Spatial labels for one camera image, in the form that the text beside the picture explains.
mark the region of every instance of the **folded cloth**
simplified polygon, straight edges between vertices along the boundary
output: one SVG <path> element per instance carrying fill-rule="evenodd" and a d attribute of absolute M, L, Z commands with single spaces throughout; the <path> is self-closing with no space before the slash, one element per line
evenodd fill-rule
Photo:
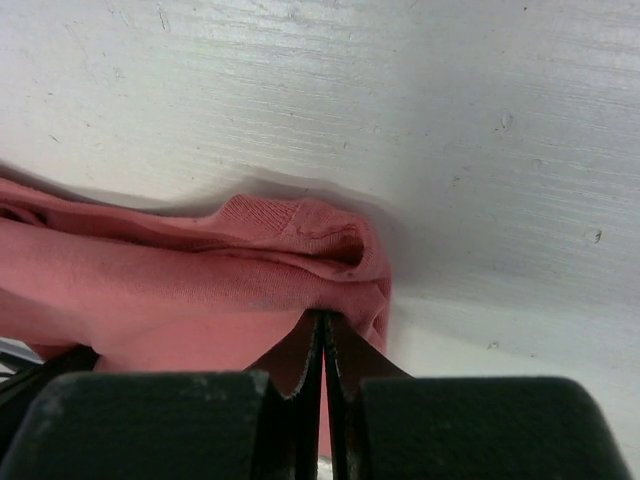
<path fill-rule="evenodd" d="M 0 179 L 0 336 L 103 371 L 243 369 L 307 308 L 384 350 L 391 270 L 362 217 L 238 195 L 202 218 L 90 205 Z"/>

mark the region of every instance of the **white painted surface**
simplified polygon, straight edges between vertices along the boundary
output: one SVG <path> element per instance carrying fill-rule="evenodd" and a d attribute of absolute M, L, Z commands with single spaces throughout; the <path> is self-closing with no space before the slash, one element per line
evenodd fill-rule
<path fill-rule="evenodd" d="M 572 376 L 640 473 L 638 38 L 615 0 L 5 0 L 0 157 L 137 208 L 362 211 L 398 363 Z"/>

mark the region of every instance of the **pink sweater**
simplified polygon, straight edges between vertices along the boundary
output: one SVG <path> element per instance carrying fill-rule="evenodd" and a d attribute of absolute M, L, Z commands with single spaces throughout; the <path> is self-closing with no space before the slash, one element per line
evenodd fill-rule
<path fill-rule="evenodd" d="M 344 313 L 384 349 L 380 242 L 362 217 L 310 198 L 238 195 L 170 218 L 0 179 L 0 244 L 0 336 L 45 358 L 80 343 L 103 371 L 240 370 L 307 308 Z"/>

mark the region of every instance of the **dust speck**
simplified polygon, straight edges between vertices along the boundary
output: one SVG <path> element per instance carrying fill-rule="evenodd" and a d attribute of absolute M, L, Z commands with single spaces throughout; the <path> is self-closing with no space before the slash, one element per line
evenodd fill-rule
<path fill-rule="evenodd" d="M 509 110 L 504 109 L 500 115 L 500 125 L 502 125 L 502 129 L 507 131 L 511 128 L 511 124 L 513 124 L 513 115 Z"/>
<path fill-rule="evenodd" d="M 602 240 L 602 230 L 599 228 L 590 228 L 584 232 L 584 238 L 592 243 L 599 243 Z"/>

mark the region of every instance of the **pink fabric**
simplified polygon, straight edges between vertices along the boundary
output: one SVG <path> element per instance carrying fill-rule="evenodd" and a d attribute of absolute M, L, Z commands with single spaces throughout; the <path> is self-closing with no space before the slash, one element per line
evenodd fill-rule
<path fill-rule="evenodd" d="M 243 369 L 307 308 L 384 349 L 383 249 L 365 219 L 313 199 L 169 218 L 0 179 L 0 244 L 0 335 L 45 357 L 80 343 L 100 370 Z"/>

